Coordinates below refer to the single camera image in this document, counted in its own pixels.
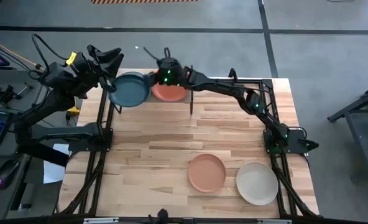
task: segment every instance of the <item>yellow label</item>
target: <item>yellow label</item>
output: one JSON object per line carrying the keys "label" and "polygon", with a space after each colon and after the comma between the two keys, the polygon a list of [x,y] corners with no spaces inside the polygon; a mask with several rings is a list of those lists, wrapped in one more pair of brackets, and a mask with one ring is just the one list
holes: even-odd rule
{"label": "yellow label", "polygon": [[75,57],[76,57],[76,53],[72,52],[70,58],[65,63],[67,63],[67,65],[71,65]]}

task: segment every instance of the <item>white plate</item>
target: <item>white plate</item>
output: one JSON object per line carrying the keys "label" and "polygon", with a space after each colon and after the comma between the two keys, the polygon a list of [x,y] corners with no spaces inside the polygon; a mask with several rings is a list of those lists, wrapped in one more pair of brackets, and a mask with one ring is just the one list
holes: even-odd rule
{"label": "white plate", "polygon": [[277,177],[260,162],[243,165],[236,176],[236,186],[240,195],[254,205],[267,205],[278,193]]}

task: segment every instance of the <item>gray floor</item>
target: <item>gray floor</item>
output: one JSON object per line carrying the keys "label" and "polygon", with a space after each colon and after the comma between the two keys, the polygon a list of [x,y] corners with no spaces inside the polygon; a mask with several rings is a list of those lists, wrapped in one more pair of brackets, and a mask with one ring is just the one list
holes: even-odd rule
{"label": "gray floor", "polygon": [[[271,29],[368,29],[368,0],[265,0]],[[189,3],[91,5],[90,0],[20,0],[0,4],[0,23],[20,26],[181,27],[260,29],[256,0],[200,0]],[[122,67],[155,67],[142,46],[172,55],[209,76],[234,67],[240,77],[271,77],[262,34],[39,33],[61,54],[121,47]],[[368,89],[368,35],[272,35],[280,78],[289,78],[300,124],[320,147],[310,153],[311,176],[320,213],[328,218],[368,222],[368,183],[349,176],[366,169],[344,120],[326,117]],[[30,32],[1,32],[0,43],[39,62]],[[45,56],[56,60],[50,53]],[[34,206],[52,208],[55,198]],[[38,209],[30,215],[43,215]]]}

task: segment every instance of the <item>blue plate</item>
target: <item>blue plate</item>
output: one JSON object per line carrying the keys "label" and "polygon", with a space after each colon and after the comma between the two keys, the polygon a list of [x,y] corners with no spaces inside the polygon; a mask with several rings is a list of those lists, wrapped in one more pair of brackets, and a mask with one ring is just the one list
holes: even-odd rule
{"label": "blue plate", "polygon": [[113,82],[116,87],[114,93],[109,93],[109,100],[122,107],[134,107],[142,104],[150,94],[150,88],[139,72],[126,72],[118,76]]}

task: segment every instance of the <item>wooden tabletop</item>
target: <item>wooden tabletop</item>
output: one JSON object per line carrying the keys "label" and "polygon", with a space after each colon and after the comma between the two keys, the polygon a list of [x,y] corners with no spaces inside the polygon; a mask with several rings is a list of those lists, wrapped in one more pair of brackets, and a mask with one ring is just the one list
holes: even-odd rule
{"label": "wooden tabletop", "polygon": [[[149,71],[120,69],[119,73],[134,70]],[[280,121],[298,126],[288,79],[272,81]],[[101,88],[88,92],[78,125],[96,121],[101,93]],[[192,116],[189,103],[143,103],[123,108],[122,114],[114,113],[113,121],[113,145],[107,153],[97,216],[156,216],[165,208],[171,217],[279,217],[276,200],[255,206],[237,191],[236,174],[242,165],[249,161],[269,167],[271,164],[262,142],[265,126],[257,117],[243,112],[234,98],[209,91],[195,92]],[[218,156],[226,166],[224,187],[216,193],[201,193],[188,180],[190,161],[203,153]],[[88,152],[80,152],[67,165],[60,192],[61,210],[82,187],[88,157]],[[299,155],[288,154],[288,165],[293,188],[318,213],[306,161]],[[283,199],[289,212],[285,189]]]}

